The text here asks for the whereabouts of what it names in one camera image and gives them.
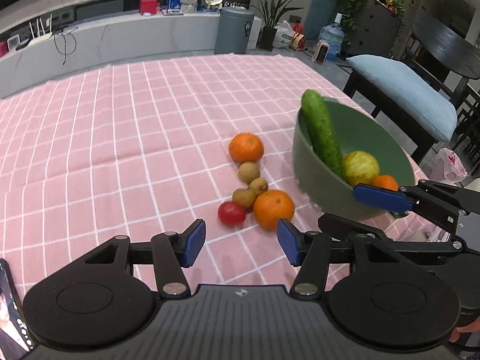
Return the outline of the orange tangerine back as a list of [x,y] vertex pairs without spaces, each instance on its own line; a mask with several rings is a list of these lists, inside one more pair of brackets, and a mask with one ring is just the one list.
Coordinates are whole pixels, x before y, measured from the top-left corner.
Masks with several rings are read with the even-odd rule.
[[256,163],[264,156],[264,145],[255,134],[239,133],[229,143],[229,154],[237,163]]

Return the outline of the small white heater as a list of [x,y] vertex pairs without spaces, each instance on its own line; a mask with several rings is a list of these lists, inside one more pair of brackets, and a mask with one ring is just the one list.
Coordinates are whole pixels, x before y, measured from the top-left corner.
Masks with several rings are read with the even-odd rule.
[[318,43],[316,44],[312,60],[316,63],[324,63],[328,54],[329,42],[324,39],[320,39],[320,41],[318,41]]

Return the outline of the light blue cushion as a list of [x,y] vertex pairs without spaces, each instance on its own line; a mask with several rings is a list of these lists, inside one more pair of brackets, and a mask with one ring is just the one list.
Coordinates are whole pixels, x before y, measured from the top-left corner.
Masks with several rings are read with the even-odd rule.
[[408,65],[377,55],[356,55],[347,62],[353,72],[388,96],[434,139],[450,141],[457,125],[454,105]]

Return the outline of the white plastic bag floor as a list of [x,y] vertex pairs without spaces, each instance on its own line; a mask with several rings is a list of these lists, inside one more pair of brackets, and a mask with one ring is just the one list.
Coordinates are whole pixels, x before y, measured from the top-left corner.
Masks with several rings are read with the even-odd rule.
[[458,155],[448,149],[442,148],[433,157],[430,179],[433,181],[459,183],[468,175]]

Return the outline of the orange tangerine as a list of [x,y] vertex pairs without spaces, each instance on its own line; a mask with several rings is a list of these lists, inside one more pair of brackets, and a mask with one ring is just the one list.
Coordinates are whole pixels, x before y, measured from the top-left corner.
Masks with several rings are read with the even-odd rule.
[[264,156],[264,145],[255,134],[239,133],[229,143],[229,154],[237,163],[256,163]]
[[281,190],[269,190],[260,194],[253,205],[253,215],[264,230],[275,231],[280,219],[292,220],[295,204],[291,197]]
[[400,187],[397,180],[391,175],[379,175],[373,183],[371,183],[371,186],[393,191],[397,191]]

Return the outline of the green cucumber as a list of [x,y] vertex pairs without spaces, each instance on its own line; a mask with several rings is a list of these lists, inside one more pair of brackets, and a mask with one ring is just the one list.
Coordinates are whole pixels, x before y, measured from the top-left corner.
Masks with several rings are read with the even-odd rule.
[[343,155],[326,100],[318,92],[307,89],[301,97],[301,110],[307,125],[312,149],[329,170],[343,179]]

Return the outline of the potted long-leaf plant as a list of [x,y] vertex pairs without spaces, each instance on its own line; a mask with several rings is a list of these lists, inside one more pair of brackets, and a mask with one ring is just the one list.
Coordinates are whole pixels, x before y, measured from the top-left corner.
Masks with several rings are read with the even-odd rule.
[[294,1],[296,0],[259,0],[257,5],[250,3],[250,7],[258,11],[264,23],[259,38],[260,49],[272,51],[280,18],[287,12],[301,10],[300,7],[292,6]]

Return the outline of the black smartphone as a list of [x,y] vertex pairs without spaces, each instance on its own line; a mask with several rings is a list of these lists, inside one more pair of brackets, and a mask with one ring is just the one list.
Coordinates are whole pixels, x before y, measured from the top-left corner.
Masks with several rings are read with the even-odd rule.
[[21,311],[21,302],[7,261],[1,259],[1,359],[23,359],[35,346]]

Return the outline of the brown longan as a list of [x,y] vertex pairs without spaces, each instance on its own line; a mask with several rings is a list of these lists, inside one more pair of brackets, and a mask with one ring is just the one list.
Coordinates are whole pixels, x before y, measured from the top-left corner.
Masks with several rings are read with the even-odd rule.
[[244,162],[238,169],[238,177],[249,185],[253,180],[260,178],[260,169],[254,162]]
[[269,184],[267,180],[265,180],[263,177],[258,177],[249,184],[248,189],[252,191],[256,196],[259,196],[261,194],[264,194],[269,190]]
[[232,194],[232,201],[249,211],[255,203],[257,195],[251,189],[236,189]]

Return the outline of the grey pedal trash bin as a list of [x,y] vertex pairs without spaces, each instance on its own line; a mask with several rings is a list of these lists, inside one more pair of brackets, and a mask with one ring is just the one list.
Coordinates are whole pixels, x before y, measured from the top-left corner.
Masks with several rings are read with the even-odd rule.
[[238,7],[223,7],[216,34],[215,55],[240,54],[247,51],[254,13]]

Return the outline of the pink storage box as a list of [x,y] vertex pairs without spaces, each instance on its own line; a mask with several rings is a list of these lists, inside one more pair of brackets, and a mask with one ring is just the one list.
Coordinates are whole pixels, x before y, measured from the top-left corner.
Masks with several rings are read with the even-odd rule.
[[0,58],[8,53],[8,45],[6,42],[0,42]]

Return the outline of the red box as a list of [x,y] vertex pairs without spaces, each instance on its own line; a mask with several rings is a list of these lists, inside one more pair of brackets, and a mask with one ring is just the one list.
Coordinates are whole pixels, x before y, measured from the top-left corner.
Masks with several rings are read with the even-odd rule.
[[157,13],[158,0],[140,0],[139,12],[142,16],[153,16]]

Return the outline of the white wifi router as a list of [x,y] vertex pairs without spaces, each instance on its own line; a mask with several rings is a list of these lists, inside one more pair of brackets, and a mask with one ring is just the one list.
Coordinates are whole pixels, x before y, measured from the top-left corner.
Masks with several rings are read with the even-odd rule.
[[49,15],[46,19],[42,19],[41,17],[39,17],[36,18],[35,21],[30,21],[28,23],[28,27],[30,30],[30,46],[42,43],[52,38],[52,21],[52,15]]

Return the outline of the red tomato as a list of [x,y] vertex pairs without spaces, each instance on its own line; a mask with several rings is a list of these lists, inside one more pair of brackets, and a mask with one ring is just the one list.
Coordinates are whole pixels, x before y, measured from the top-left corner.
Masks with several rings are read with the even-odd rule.
[[243,224],[247,217],[244,207],[235,202],[223,202],[217,211],[220,222],[228,227],[235,227]]

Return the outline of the pink checked tablecloth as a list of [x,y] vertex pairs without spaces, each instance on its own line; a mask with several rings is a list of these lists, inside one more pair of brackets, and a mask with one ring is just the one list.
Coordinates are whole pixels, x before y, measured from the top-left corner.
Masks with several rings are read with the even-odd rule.
[[196,219],[206,244],[185,274],[205,284],[290,285],[273,232],[219,206],[241,188],[228,146],[253,133],[260,171],[289,194],[294,224],[320,208],[299,189],[292,146],[306,89],[354,107],[318,72],[281,55],[212,55],[108,66],[1,102],[1,256],[20,295],[113,236],[147,242]]

